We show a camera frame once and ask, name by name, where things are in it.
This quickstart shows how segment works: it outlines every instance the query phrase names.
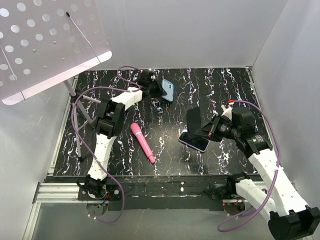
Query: white perforated panel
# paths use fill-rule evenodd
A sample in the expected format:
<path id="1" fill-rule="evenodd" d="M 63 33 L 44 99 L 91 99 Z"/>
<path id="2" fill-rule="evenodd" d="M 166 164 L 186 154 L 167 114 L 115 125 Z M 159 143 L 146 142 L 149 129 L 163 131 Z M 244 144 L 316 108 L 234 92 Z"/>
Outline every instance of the white perforated panel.
<path id="1" fill-rule="evenodd" d="M 6 0 L 0 6 L 0 98 L 12 105 L 99 64 L 112 53 L 94 0 Z"/>

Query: pink microphone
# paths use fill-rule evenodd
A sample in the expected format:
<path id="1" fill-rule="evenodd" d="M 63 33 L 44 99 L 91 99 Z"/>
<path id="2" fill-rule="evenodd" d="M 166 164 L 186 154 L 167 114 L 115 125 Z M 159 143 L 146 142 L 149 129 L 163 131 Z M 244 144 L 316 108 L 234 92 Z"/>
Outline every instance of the pink microphone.
<path id="1" fill-rule="evenodd" d="M 137 123 L 132 123 L 131 124 L 131 131 L 138 139 L 146 157 L 150 160 L 150 162 L 152 164 L 154 164 L 156 162 L 154 154 L 152 153 L 148 143 L 146 142 L 146 139 L 145 139 L 144 135 L 142 134 L 141 128 L 139 127 L 139 125 Z"/>

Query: wire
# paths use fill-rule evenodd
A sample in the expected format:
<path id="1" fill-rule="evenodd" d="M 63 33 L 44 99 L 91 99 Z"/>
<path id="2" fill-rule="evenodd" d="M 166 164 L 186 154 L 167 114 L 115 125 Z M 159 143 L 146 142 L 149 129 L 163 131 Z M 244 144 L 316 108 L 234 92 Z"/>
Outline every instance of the wire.
<path id="1" fill-rule="evenodd" d="M 276 148 L 276 150 L 277 150 L 276 167 L 278 168 L 278 167 L 280 166 L 281 152 L 280 152 L 280 148 L 279 148 L 279 144 L 278 144 L 278 141 L 277 141 L 275 132 L 274 132 L 274 130 L 273 130 L 271 124 L 270 124 L 270 121 L 269 121 L 268 117 L 264 114 L 264 112 L 263 112 L 259 107 L 257 107 L 256 105 L 254 105 L 254 104 L 251 103 L 251 102 L 243 101 L 243 100 L 234 100 L 233 102 L 234 102 L 234 103 L 240 103 L 240 104 L 248 104 L 248 105 L 250 105 L 251 107 L 253 107 L 254 109 L 258 110 L 258 111 L 262 114 L 262 116 L 264 117 L 265 121 L 266 121 L 267 124 L 269 125 L 271 134 L 272 134 L 272 136 L 273 136 L 275 148 Z M 278 176 L 278 169 L 276 169 L 276 170 L 274 171 L 273 180 L 272 180 L 272 182 L 271 182 L 270 188 L 269 188 L 269 190 L 268 190 L 268 192 L 267 192 L 267 194 L 266 194 L 266 197 L 265 197 L 264 201 L 262 202 L 262 204 L 260 205 L 260 207 L 258 207 L 258 209 L 251 214 L 251 216 L 250 216 L 249 218 L 247 218 L 246 220 L 244 220 L 243 222 L 239 223 L 239 224 L 236 225 L 236 226 L 222 229 L 222 226 L 223 226 L 225 223 L 229 222 L 230 220 L 235 219 L 236 217 L 241 217 L 241 216 L 242 216 L 242 217 L 245 217 L 245 216 L 247 216 L 246 213 L 249 212 L 250 209 L 252 209 L 252 208 L 250 208 L 250 207 L 249 207 L 248 209 L 246 209 L 245 211 L 240 212 L 240 213 L 237 213 L 236 215 L 233 215 L 233 216 L 225 219 L 224 221 L 222 221 L 222 222 L 218 225 L 217 230 L 218 230 L 219 232 L 222 232 L 222 233 L 230 232 L 230 231 L 233 231 L 233 230 L 236 230 L 236 229 L 242 227 L 243 225 L 247 224 L 247 223 L 250 222 L 252 219 L 254 219 L 254 217 L 257 216 L 257 215 L 260 213 L 260 211 L 261 211 L 261 210 L 265 207 L 265 205 L 267 204 L 267 202 L 268 202 L 268 200 L 269 200 L 269 198 L 270 198 L 270 196 L 271 196 L 271 193 L 272 193 L 272 191 L 273 191 L 273 189 L 274 189 L 274 187 L 275 187 L 276 180 L 277 180 L 277 176 Z"/>
<path id="2" fill-rule="evenodd" d="M 123 68 L 132 68 L 132 69 L 136 69 L 136 70 L 140 70 L 138 68 L 135 68 L 133 66 L 128 66 L 128 65 L 125 65 L 125 66 L 122 66 L 122 67 L 119 67 L 118 70 L 117 70 L 117 76 L 122 79 L 123 81 L 127 82 L 127 83 L 130 83 L 130 84 L 133 84 L 137 87 L 136 90 L 124 90 L 124 89 L 120 89 L 120 88 L 115 88 L 115 87 L 109 87 L 109 86 L 96 86 L 96 87 L 92 87 L 92 88 L 89 88 L 87 90 L 85 90 L 84 92 L 82 92 L 78 98 L 75 100 L 74 104 L 73 104 L 73 107 L 72 107 L 72 110 L 71 110 L 71 124 L 72 124 L 72 127 L 73 127 L 73 130 L 75 132 L 75 134 L 79 137 L 80 141 L 82 142 L 82 144 L 88 149 L 89 153 L 93 156 L 93 160 L 96 161 L 96 163 L 99 165 L 99 167 L 106 173 L 107 176 L 109 176 L 120 188 L 121 190 L 121 194 L 122 194 L 122 208 L 121 208 L 121 212 L 119 214 L 119 216 L 112 220 L 112 221 L 108 221 L 108 220 L 105 220 L 103 218 L 100 218 L 100 217 L 97 217 L 97 216 L 94 216 L 94 215 L 89 215 L 90 217 L 94 218 L 94 219 L 98 219 L 104 223 L 107 223 L 107 224 L 113 224 L 115 223 L 116 221 L 119 220 L 119 218 L 122 216 L 123 212 L 124 212 L 124 209 L 125 209 L 125 204 L 126 204 L 126 201 L 125 201 L 125 192 L 124 192 L 124 188 L 122 187 L 122 185 L 120 184 L 120 182 L 118 182 L 103 166 L 102 164 L 99 162 L 98 158 L 96 157 L 95 153 L 90 149 L 90 147 L 88 146 L 88 144 L 85 142 L 85 140 L 80 136 L 80 133 L 79 131 L 77 131 L 76 129 L 76 126 L 75 126 L 75 119 L 74 119 L 74 113 L 77 109 L 77 103 L 80 101 L 80 99 L 82 98 L 83 95 L 85 95 L 86 93 L 90 92 L 90 91 L 94 91 L 96 89 L 108 89 L 108 90 L 115 90 L 115 91 L 120 91 L 120 92 L 123 92 L 123 93 L 134 93 L 134 92 L 137 92 L 141 89 L 141 86 L 138 85 L 137 83 L 135 82 L 132 82 L 130 80 L 127 80 L 125 78 L 123 78 L 122 76 L 120 76 L 120 71 L 123 69 Z"/>

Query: black tabletop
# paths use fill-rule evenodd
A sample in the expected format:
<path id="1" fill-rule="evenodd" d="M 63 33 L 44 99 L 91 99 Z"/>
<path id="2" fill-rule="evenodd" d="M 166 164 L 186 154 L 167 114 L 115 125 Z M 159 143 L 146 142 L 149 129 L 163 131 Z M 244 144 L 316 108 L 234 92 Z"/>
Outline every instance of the black tabletop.
<path id="1" fill-rule="evenodd" d="M 122 71 L 122 76 L 134 81 L 137 72 Z M 208 123 L 215 113 L 222 113 L 222 103 L 228 100 L 247 100 L 257 104 L 256 96 L 244 68 L 188 68 L 159 69 L 157 75 L 174 85 L 174 100 L 146 98 L 132 106 L 125 115 L 121 134 L 113 144 L 108 171 L 112 175 L 154 176 L 154 175 L 220 175 L 240 172 L 256 173 L 233 140 L 221 143 L 210 142 L 205 153 L 190 149 L 178 142 L 186 125 L 186 112 L 199 106 L 202 124 Z M 128 85 L 116 75 L 115 70 L 86 71 L 79 75 L 77 88 L 84 91 L 91 87 L 112 86 L 127 88 Z M 87 94 L 92 98 L 107 95 L 117 96 L 113 90 L 97 90 Z M 95 116 L 97 104 L 82 100 L 91 117 Z M 252 110 L 259 131 L 266 133 L 260 114 Z M 84 123 L 78 112 L 79 126 Z M 156 163 L 151 164 L 138 140 L 132 134 L 130 125 L 136 122 L 142 129 Z M 82 136 L 94 150 L 95 129 L 86 125 L 80 130 Z M 92 156 L 82 147 L 84 162 L 77 162 L 76 138 L 71 126 L 70 115 L 63 133 L 54 176 L 85 176 L 91 166 Z"/>

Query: blue smartphone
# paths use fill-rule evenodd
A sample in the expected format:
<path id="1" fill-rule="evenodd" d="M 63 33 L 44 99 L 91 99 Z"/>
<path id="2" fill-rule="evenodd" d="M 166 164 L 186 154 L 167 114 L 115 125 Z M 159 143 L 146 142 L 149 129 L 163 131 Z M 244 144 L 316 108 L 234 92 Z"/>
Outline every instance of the blue smartphone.
<path id="1" fill-rule="evenodd" d="M 162 80 L 162 88 L 167 95 L 162 96 L 165 100 L 172 102 L 174 100 L 174 85 L 166 79 Z"/>

